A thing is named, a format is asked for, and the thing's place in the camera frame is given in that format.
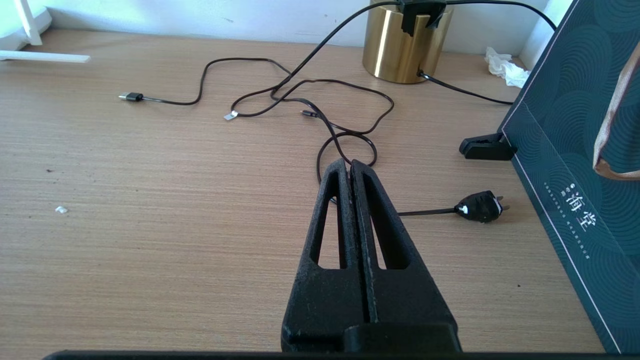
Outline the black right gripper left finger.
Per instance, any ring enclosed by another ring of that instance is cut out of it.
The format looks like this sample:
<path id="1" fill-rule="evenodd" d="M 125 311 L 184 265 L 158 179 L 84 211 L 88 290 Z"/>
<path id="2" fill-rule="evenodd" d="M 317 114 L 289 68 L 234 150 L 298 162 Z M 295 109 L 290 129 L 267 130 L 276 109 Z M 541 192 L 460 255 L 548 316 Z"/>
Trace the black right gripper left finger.
<path id="1" fill-rule="evenodd" d="M 345 331 L 370 320 L 366 281 L 366 246 L 370 223 L 364 222 L 355 194 L 355 172 L 338 160 L 325 171 L 311 215 L 297 273 L 281 325 L 284 352 L 342 352 Z M 339 267 L 319 265 L 332 198 L 337 200 Z"/>

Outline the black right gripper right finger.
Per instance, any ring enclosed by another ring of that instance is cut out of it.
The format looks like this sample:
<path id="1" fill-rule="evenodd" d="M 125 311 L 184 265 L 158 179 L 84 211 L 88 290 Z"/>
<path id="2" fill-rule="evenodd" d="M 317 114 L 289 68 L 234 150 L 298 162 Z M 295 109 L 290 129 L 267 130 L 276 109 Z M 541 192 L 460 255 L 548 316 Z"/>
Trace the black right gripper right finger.
<path id="1" fill-rule="evenodd" d="M 364 322 L 354 352 L 459 352 L 458 325 L 375 171 L 350 167 Z"/>

